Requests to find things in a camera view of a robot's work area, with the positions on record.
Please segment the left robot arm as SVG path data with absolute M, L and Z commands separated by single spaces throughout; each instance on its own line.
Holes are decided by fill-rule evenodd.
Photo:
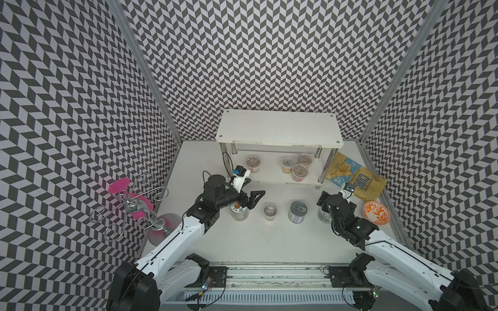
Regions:
M 161 305 L 181 289 L 204 283 L 208 278 L 209 262 L 195 254 L 180 265 L 176 262 L 184 252 L 216 223 L 220 210 L 229 206 L 253 209 L 264 197 L 264 190 L 246 194 L 243 187 L 251 182 L 248 174 L 239 170 L 227 180 L 211 175 L 204 191 L 172 233 L 149 254 L 136 263 L 123 263 L 114 272 L 107 310 L 159 310 Z

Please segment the small red label cup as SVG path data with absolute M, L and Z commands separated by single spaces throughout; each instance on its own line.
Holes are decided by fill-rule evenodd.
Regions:
M 263 209 L 264 218 L 268 222 L 272 222 L 276 218 L 277 212 L 277 207 L 273 203 L 268 203 Z

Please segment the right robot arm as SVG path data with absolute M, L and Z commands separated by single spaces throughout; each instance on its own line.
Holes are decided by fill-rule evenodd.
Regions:
M 467 269 L 451 271 L 408 249 L 370 221 L 355 216 L 342 193 L 322 192 L 317 205 L 331 216 L 333 233 L 362 252 L 350 263 L 354 285 L 367 280 L 421 310 L 489 310 Z

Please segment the purple white tin can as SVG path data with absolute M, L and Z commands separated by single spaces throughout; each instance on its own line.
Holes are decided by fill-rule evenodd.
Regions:
M 293 224 L 301 224 L 307 215 L 307 206 L 302 201 L 294 201 L 289 208 L 289 220 Z

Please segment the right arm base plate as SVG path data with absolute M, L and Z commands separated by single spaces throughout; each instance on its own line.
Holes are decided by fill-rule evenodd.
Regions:
M 354 288 L 369 288 L 371 284 L 368 282 L 363 271 L 349 266 L 330 266 L 326 269 L 328 272 L 331 285 L 333 288 L 354 287 Z

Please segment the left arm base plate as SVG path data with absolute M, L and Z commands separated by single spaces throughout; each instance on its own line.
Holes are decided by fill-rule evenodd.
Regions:
M 227 266 L 210 266 L 208 270 L 202 270 L 199 278 L 186 288 L 199 288 L 203 285 L 209 285 L 210 288 L 224 288 L 226 286 L 226 278 L 228 275 Z

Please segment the white lid dark jar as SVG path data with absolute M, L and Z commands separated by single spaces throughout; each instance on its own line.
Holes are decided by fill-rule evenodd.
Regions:
M 318 208 L 317 216 L 319 220 L 324 224 L 331 223 L 331 215 L 328 212 L 324 211 L 321 207 Z

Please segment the tomato label seed jar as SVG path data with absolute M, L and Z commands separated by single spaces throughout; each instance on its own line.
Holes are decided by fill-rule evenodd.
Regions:
M 247 207 L 242 207 L 238 202 L 230 205 L 232 218 L 236 221 L 244 221 L 249 216 L 250 210 Z

